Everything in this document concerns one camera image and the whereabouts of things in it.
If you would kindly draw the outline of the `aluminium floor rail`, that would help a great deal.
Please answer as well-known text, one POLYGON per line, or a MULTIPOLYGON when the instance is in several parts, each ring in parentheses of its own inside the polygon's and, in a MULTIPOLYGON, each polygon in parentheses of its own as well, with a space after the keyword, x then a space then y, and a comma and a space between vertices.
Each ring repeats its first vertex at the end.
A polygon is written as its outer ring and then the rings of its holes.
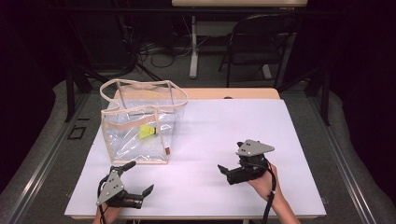
POLYGON ((56 95, 47 123, 20 168, 0 194, 0 205, 3 207, 0 217, 4 218, 4 224, 21 223, 55 163, 62 143, 72 131, 77 116, 89 98, 89 93, 78 94, 74 113, 69 119, 65 119, 66 97, 61 93, 56 95))
POLYGON ((351 172, 351 169, 343 154, 343 150, 340 148, 340 145, 338 144, 335 135, 333 134, 332 128, 328 126, 322 119, 322 116, 320 114, 320 104, 318 100, 314 97, 308 97, 308 102, 314 110, 321 130, 325 133, 326 138, 331 145, 333 160, 337 166, 340 176, 344 181, 346 190, 355 206, 355 209, 357 210, 362 224, 377 224, 375 217, 365 197, 362 194, 361 188, 359 187, 356 178, 351 172))

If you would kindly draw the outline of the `black metal stand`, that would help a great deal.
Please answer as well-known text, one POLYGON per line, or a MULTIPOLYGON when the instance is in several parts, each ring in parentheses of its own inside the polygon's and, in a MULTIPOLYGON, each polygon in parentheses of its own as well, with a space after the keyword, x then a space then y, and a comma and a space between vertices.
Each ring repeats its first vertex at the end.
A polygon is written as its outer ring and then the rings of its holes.
POLYGON ((71 63, 67 67, 65 74, 67 99, 66 122, 69 122, 73 118, 76 111, 75 88, 78 88, 84 94, 90 93, 92 91, 92 85, 89 82, 90 78, 102 83, 108 82, 106 77, 99 75, 82 63, 71 63))
POLYGON ((321 90, 319 113, 324 123, 327 126, 329 126, 330 125, 329 98, 330 98, 331 73, 328 68, 323 68, 323 67, 313 68, 307 73, 295 78, 294 80, 281 84, 280 86, 276 87, 276 90, 278 92, 285 91, 306 78, 314 79, 314 83, 308 82, 308 86, 305 88, 306 96, 315 96, 318 90, 321 90))

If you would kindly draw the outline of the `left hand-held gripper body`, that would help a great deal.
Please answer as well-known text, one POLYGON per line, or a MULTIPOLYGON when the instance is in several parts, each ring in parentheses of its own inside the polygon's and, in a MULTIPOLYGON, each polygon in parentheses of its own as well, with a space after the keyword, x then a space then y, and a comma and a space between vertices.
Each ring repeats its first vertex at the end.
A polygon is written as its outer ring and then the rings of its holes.
POLYGON ((99 189, 96 204, 102 205, 109 201, 112 197, 124 190, 124 185, 118 175, 119 167, 112 167, 109 174, 105 178, 105 184, 99 189))

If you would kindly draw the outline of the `black folding chair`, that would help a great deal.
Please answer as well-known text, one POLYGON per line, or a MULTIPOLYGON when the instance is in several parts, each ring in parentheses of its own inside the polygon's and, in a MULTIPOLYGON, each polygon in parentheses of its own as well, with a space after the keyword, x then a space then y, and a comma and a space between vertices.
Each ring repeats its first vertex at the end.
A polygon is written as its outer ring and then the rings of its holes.
POLYGON ((226 51, 219 66, 227 64, 226 86, 230 86, 232 66, 277 64, 277 86, 290 37, 299 24, 292 14, 255 14, 239 21, 227 35, 226 51))

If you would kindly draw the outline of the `person's right hand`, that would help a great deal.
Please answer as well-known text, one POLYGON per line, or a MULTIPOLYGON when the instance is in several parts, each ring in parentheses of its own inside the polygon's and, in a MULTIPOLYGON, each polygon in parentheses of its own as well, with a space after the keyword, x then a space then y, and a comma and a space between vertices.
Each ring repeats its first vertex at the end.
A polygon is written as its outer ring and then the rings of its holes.
POLYGON ((249 185, 265 200, 269 201, 270 196, 275 196, 277 190, 280 190, 277 177, 277 169, 273 164, 261 177, 248 181, 249 185))

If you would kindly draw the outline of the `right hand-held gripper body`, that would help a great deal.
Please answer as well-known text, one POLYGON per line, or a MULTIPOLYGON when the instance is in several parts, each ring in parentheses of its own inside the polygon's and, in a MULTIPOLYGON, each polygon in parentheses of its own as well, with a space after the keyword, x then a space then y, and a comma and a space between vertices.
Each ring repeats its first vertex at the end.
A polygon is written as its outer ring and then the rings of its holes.
POLYGON ((236 155, 239 157, 239 167, 236 179, 227 181, 230 185, 247 182, 261 177, 269 169, 269 161, 265 153, 274 151, 275 148, 260 141, 248 139, 238 148, 236 155))

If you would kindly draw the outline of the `clear plastic tote bag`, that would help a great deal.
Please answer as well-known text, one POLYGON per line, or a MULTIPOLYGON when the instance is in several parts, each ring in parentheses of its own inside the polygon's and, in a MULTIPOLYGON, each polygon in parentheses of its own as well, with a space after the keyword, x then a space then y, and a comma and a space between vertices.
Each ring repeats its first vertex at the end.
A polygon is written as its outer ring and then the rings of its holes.
POLYGON ((112 79, 100 87, 102 97, 101 128, 113 163, 168 163, 172 140, 183 117, 189 98, 177 99, 182 89, 169 80, 140 82, 112 79), (116 91, 169 92, 168 99, 114 99, 116 91), (156 133, 139 138, 139 127, 150 125, 156 133))

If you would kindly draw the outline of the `yellow shuttlecock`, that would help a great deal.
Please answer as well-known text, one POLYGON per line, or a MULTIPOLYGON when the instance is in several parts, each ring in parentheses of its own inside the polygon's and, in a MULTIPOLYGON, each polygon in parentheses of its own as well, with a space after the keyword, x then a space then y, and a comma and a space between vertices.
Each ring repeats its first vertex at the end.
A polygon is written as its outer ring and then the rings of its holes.
POLYGON ((156 133, 156 128, 150 125, 141 125, 139 127, 139 138, 144 139, 156 133))

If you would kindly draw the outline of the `white-legged desk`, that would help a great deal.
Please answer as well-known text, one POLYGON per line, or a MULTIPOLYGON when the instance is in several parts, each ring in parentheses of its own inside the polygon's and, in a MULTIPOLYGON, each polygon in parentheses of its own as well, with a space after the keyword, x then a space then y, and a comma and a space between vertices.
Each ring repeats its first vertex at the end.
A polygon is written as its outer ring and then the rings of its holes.
MULTIPOLYGON (((308 0, 172 0, 173 7, 181 9, 247 9, 305 7, 308 0)), ((226 36, 235 21, 198 21, 191 16, 190 78, 198 75, 198 36, 226 36)))

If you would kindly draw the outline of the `wooden table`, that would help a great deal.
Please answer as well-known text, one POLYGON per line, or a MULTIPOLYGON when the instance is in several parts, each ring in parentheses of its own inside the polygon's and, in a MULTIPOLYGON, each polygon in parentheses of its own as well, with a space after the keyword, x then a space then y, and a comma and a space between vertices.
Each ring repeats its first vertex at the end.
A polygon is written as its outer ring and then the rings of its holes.
MULTIPOLYGON (((184 88, 181 91, 173 90, 177 99, 188 96, 190 100, 206 99, 279 99, 276 89, 272 88, 184 88)), ((169 92, 132 91, 121 93, 116 91, 114 99, 168 99, 169 92)))

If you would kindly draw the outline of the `person's left hand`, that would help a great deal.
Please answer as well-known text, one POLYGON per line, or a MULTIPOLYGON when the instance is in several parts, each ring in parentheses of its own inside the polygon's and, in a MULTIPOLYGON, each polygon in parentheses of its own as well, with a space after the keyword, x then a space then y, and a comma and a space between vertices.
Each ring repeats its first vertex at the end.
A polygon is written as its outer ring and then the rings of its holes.
POLYGON ((106 204, 98 207, 92 224, 112 224, 119 216, 120 207, 108 207, 106 204))

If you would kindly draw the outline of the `white table board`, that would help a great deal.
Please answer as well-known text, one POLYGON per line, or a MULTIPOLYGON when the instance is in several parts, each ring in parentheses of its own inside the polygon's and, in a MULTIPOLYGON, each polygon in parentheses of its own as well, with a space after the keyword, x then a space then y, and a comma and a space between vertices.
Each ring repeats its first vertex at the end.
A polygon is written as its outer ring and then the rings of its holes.
POLYGON ((286 104, 281 100, 191 100, 166 164, 137 164, 121 179, 125 188, 152 193, 123 219, 243 219, 262 216, 266 202, 247 183, 228 184, 219 168, 237 166, 237 145, 247 139, 274 147, 282 192, 298 217, 326 211, 286 104))

